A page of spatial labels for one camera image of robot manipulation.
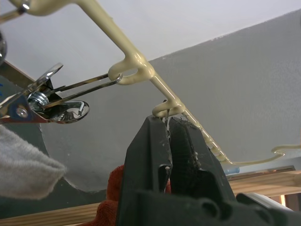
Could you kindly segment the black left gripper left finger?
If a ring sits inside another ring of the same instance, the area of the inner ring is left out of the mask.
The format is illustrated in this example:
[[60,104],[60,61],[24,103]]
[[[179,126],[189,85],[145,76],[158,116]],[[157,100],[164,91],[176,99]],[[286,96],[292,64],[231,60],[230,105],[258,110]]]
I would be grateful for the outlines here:
[[164,122],[148,116],[126,153],[117,212],[118,226],[149,226],[162,214],[160,198],[165,195],[173,168]]

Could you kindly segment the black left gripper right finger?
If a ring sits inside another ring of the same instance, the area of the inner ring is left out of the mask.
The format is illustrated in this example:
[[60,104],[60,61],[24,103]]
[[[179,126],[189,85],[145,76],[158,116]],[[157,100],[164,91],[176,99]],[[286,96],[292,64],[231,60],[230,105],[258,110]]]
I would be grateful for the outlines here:
[[212,201],[234,201],[235,195],[220,162],[211,152],[201,131],[188,121],[171,118],[170,148],[173,169],[171,192]]

